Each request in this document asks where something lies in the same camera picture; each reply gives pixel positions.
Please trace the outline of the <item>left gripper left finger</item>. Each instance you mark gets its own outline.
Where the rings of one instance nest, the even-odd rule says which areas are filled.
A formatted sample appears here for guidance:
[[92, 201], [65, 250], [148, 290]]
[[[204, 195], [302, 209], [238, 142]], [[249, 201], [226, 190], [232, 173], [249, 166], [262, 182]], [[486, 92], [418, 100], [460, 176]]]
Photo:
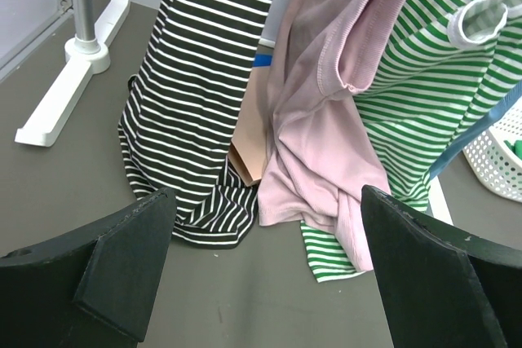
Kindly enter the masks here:
[[176, 213], [165, 187], [1, 258], [3, 347], [136, 347], [144, 341]]

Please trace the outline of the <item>pink tank top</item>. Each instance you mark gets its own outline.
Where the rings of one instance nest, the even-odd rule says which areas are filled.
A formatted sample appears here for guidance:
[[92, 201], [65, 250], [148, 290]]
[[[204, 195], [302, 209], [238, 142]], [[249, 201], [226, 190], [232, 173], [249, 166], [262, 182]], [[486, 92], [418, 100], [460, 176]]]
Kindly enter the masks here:
[[333, 234], [358, 271], [373, 267], [365, 185], [388, 189], [354, 98], [367, 90], [405, 0], [290, 0], [266, 90], [259, 222], [302, 220]]

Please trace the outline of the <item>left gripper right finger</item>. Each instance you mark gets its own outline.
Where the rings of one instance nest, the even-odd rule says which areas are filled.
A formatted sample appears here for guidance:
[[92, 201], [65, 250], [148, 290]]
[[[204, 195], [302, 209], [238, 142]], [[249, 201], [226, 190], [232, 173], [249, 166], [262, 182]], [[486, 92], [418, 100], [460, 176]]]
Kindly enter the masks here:
[[521, 252], [366, 185], [361, 213], [396, 347], [519, 347]]

